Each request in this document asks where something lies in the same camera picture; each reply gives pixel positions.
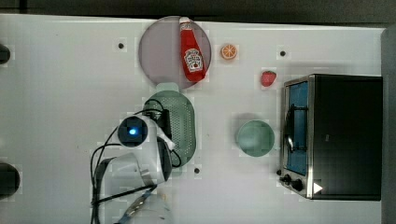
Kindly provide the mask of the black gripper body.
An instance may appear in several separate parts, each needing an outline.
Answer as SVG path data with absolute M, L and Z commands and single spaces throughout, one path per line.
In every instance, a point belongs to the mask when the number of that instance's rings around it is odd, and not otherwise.
M 170 112 L 167 109 L 161 112 L 153 112 L 151 118 L 159 125 L 168 138 L 172 138 Z

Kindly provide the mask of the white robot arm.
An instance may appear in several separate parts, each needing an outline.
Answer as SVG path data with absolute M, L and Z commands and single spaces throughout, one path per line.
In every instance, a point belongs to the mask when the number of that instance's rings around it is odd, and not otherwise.
M 90 160 L 90 224 L 165 222 L 153 191 L 166 182 L 176 144 L 169 112 L 143 109 L 121 120 Z

